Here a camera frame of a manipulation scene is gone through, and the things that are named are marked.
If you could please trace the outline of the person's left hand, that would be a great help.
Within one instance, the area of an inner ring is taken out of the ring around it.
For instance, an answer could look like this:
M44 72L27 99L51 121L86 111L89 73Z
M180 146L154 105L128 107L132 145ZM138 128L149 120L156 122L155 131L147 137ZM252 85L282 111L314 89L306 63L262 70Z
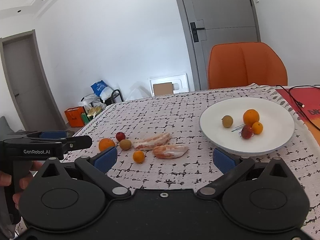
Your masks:
M40 161L33 161L33 165L31 166L28 175L26 177L20 179L20 181L19 181L19 186L22 190L25 190L27 188L27 186L29 185L29 183L32 181L32 179L34 177L32 174L32 171L37 172L41 168L42 165L43 165L43 163ZM1 186L9 186L10 184L11 184L11 175L1 171ZM19 201L20 201L21 195L22 195L22 191L15 193L12 196L12 200L15 203L16 209L19 208Z

